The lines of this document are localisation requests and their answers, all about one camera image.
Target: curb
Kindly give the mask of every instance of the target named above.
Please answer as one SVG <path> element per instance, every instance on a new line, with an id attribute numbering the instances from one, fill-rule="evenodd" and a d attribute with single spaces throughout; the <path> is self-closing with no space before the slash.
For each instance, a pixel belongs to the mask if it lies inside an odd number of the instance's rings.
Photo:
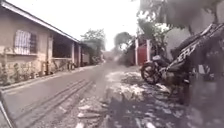
<path id="1" fill-rule="evenodd" d="M 24 86 L 26 84 L 32 84 L 34 82 L 38 82 L 40 80 L 48 80 L 48 79 L 53 79 L 53 78 L 64 76 L 64 75 L 69 75 L 69 74 L 72 74 L 72 73 L 78 73 L 80 71 L 88 70 L 89 68 L 92 69 L 94 67 L 97 67 L 97 65 L 96 66 L 88 66 L 88 67 L 80 67 L 80 68 L 77 68 L 76 70 L 72 70 L 72 71 L 59 72 L 59 73 L 56 73 L 56 74 L 53 74 L 53 75 L 38 77 L 38 78 L 35 78 L 35 79 L 30 79 L 30 80 L 27 80 L 27 81 L 23 81 L 23 82 L 20 82 L 20 83 L 11 84 L 9 86 L 2 86 L 2 87 L 0 87 L 0 90 L 8 91 L 10 89 L 18 88 L 18 87 Z"/>

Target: motorcycle tire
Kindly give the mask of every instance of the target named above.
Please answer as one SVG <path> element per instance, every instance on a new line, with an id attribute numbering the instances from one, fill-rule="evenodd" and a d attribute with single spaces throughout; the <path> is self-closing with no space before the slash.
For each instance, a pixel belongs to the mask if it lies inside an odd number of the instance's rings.
<path id="1" fill-rule="evenodd" d="M 156 66 L 154 63 L 145 63 L 141 68 L 142 79 L 151 85 L 157 84 L 159 82 L 159 75 L 156 72 Z"/>

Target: barred window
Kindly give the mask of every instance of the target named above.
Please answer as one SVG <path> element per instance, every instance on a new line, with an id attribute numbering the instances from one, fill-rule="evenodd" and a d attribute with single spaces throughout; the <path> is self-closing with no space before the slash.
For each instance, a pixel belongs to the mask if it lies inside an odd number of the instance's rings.
<path id="1" fill-rule="evenodd" d="M 37 36 L 18 30 L 15 35 L 14 51 L 23 55 L 37 53 Z"/>

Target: paved road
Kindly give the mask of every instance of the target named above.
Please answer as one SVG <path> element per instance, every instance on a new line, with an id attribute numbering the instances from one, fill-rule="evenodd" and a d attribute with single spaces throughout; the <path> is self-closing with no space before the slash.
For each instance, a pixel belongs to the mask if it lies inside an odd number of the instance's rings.
<path id="1" fill-rule="evenodd" d="M 43 79 L 4 94 L 18 128 L 143 128 L 150 122 L 175 128 L 183 113 L 182 106 L 146 85 L 136 67 L 114 63 Z M 7 128 L 1 115 L 0 127 Z"/>

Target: roof eave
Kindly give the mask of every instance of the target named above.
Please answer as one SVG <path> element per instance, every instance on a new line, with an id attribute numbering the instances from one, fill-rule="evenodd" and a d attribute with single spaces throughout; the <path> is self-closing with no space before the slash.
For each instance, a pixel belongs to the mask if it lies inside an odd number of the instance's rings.
<path id="1" fill-rule="evenodd" d="M 39 24 L 43 27 L 45 27 L 45 28 L 48 28 L 48 29 L 50 29 L 50 30 L 52 30 L 52 31 L 64 36 L 64 37 L 67 37 L 70 40 L 80 44 L 79 40 L 77 40 L 74 37 L 68 35 L 67 33 L 61 31 L 60 29 L 52 26 L 51 24 L 39 19 L 38 17 L 30 14 L 29 12 L 26 12 L 26 11 L 16 7 L 15 5 L 13 5 L 13 4 L 5 1 L 5 0 L 0 0 L 0 4 L 3 8 L 6 8 L 6 9 L 8 9 L 8 10 L 14 12 L 14 13 L 17 13 L 17 14 L 19 14 L 19 15 L 21 15 L 21 16 L 23 16 L 23 17 L 25 17 L 25 18 L 27 18 L 27 19 L 29 19 L 29 20 L 31 20 L 31 21 L 33 21 L 33 22 L 35 22 L 35 23 L 37 23 L 37 24 Z"/>

